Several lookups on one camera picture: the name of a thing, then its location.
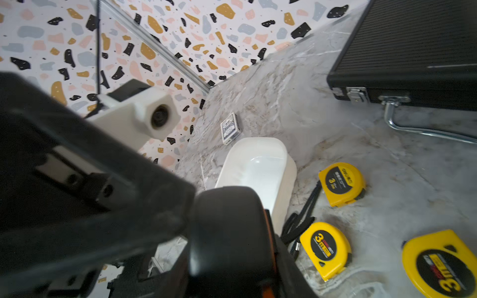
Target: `white plastic container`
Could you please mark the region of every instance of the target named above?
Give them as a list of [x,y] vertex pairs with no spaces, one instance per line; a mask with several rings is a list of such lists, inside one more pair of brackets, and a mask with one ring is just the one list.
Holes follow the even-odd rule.
[[280,235],[296,177],[297,166],[279,139],[243,138],[229,151],[215,188],[238,185],[255,190]]

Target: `tape measure label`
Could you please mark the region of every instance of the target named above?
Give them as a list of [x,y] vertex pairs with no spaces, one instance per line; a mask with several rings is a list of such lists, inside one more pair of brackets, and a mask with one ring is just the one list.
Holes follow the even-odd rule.
[[349,192],[354,184],[352,172],[345,167],[340,168],[336,166],[326,174],[326,186],[337,195]]
[[476,280],[456,256],[440,249],[419,254],[416,267],[422,279],[435,291],[449,297],[467,297],[476,288]]
[[336,255],[336,241],[324,230],[318,230],[311,237],[311,249],[320,260],[329,261]]

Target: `terrazzo wallpaper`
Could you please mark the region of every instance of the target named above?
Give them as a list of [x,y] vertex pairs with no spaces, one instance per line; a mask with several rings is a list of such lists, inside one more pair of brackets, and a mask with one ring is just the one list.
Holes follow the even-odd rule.
[[367,0],[111,0],[213,86]]
[[[96,107],[95,3],[0,0],[0,71],[17,72],[81,116]],[[101,93],[138,79],[172,95],[181,122],[140,153],[174,171],[205,94],[108,15],[101,17]]]

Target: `yellow tape measure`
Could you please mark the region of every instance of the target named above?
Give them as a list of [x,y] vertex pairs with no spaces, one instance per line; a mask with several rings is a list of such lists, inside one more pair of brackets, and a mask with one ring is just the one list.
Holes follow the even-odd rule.
[[406,242],[403,265],[414,286],[428,298],[477,297],[477,257],[452,230]]
[[332,164],[318,177],[331,207],[343,207],[364,196],[366,182],[361,172],[351,164]]
[[324,281],[343,272],[351,262],[351,246],[343,233],[327,223],[314,223],[300,242]]

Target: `case latch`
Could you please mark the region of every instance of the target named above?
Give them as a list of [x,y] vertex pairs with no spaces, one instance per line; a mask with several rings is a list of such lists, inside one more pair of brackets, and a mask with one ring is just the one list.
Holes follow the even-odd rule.
[[367,105],[369,103],[366,87],[346,87],[346,91],[352,104]]

